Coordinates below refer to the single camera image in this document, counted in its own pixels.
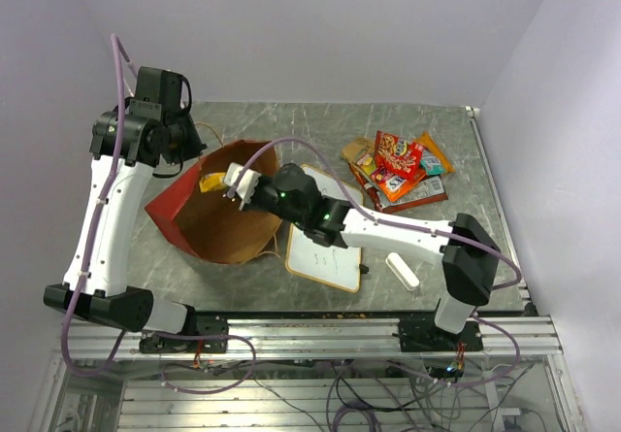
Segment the yellow snack bar wrapper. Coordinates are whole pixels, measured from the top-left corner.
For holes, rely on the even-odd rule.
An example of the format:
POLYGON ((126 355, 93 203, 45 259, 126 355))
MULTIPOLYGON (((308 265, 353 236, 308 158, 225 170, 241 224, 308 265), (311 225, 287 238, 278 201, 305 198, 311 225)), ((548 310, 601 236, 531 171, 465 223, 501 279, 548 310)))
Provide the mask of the yellow snack bar wrapper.
POLYGON ((225 177, 225 172, 209 173, 203 176, 198 182, 200 192, 208 193, 225 189, 227 187, 225 177))

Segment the red brown paper bag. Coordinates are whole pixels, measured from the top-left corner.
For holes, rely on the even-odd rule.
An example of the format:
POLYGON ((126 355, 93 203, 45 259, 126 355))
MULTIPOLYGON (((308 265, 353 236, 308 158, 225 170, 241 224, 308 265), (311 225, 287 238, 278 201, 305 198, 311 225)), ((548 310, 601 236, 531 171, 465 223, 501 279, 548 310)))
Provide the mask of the red brown paper bag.
POLYGON ((239 209, 222 191, 201 192, 199 180, 224 173, 232 162, 244 165, 265 141, 237 140, 199 158, 196 164, 151 200, 145 210, 176 248, 211 263, 243 264, 272 241, 281 219, 239 209))

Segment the brown teal chips bag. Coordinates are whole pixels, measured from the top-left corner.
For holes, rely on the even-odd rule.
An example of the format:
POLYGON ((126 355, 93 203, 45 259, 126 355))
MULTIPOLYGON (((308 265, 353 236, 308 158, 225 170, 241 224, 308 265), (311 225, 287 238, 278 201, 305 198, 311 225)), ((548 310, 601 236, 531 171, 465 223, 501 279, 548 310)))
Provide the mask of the brown teal chips bag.
POLYGON ((351 164, 358 164, 360 160, 363 160, 363 164, 367 165, 374 160, 374 153, 374 140, 365 137, 356 137, 343 147, 341 157, 351 164))

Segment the orange Fox's candy bag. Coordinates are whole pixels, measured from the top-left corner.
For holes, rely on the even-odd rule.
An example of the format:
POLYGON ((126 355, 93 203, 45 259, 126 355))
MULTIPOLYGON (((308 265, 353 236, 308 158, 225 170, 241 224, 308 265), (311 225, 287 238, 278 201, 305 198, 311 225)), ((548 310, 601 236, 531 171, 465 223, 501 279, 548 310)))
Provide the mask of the orange Fox's candy bag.
POLYGON ((422 168, 415 171, 412 180, 400 177, 389 172, 385 167, 377 167, 373 157, 368 153, 360 156, 354 162, 354 166, 371 181, 372 185, 377 186, 390 202, 396 202, 414 190, 426 177, 422 168))

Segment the red cookie snack bag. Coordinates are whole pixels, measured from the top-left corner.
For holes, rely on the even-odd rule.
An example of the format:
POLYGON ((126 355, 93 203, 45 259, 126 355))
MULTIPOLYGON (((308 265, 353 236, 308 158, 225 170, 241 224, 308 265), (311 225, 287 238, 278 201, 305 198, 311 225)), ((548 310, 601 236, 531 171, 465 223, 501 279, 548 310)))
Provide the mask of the red cookie snack bag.
POLYGON ((424 146, 414 140, 383 131, 376 132, 375 164, 407 181, 414 181, 424 146))

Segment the orange honey snack bag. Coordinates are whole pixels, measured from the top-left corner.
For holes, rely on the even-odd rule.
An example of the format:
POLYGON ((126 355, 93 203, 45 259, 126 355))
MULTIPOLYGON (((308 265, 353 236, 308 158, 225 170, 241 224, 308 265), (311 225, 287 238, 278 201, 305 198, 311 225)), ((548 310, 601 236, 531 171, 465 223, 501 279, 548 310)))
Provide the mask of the orange honey snack bag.
POLYGON ((427 131, 424 131, 423 134, 417 138, 416 142, 422 145, 424 150, 428 150, 441 161, 445 169, 444 174, 454 172, 454 167, 452 166, 452 164, 449 162, 447 157, 443 154, 441 149, 438 147, 438 145, 433 140, 432 136, 427 131))

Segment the red Doritos bag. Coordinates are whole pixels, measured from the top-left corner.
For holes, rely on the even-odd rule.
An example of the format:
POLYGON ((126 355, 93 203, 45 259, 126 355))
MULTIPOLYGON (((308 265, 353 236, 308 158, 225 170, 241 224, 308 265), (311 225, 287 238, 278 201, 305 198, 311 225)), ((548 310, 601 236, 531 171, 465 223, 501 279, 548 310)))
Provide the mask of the red Doritos bag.
POLYGON ((423 205, 439 203, 448 199, 441 178, 431 177, 421 181, 414 189, 397 201, 389 201, 387 196, 377 185, 366 179, 361 171, 352 164, 348 164, 350 172, 360 186, 365 190, 376 211, 386 214, 416 208, 423 205))

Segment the teal snack bar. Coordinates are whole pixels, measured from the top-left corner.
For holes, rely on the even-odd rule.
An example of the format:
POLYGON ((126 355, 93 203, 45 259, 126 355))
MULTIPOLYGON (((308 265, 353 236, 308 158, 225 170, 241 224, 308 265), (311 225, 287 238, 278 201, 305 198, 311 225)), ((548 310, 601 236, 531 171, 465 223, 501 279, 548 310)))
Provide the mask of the teal snack bar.
POLYGON ((439 176, 445 173, 441 161, 428 150, 423 151, 420 166, 429 177, 439 176))

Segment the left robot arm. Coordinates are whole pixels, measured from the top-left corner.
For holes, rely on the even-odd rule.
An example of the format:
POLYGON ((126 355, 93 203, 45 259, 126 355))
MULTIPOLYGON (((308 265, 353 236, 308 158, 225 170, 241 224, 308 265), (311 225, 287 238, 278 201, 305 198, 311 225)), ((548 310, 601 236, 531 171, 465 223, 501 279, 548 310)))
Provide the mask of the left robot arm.
POLYGON ((189 309, 129 285, 127 265, 136 216, 159 162, 182 166, 206 147, 181 103, 190 92, 185 76, 142 67, 135 95, 95 121, 80 239, 63 281, 47 286, 43 297, 46 306, 59 312, 72 309, 92 323, 127 332, 161 331, 176 351, 197 342, 198 328, 187 320, 189 309))

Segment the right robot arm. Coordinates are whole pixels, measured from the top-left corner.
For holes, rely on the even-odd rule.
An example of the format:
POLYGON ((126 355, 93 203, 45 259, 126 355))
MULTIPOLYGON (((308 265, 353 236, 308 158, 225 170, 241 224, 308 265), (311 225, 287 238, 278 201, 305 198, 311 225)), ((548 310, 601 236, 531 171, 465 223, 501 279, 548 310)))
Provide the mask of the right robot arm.
POLYGON ((241 210, 277 216, 324 248, 381 249, 440 265, 446 291, 427 328, 437 349, 457 344, 471 313, 489 301, 500 251, 471 215, 425 221, 379 213, 324 194, 314 177, 292 163, 273 176, 232 163, 224 182, 241 210))

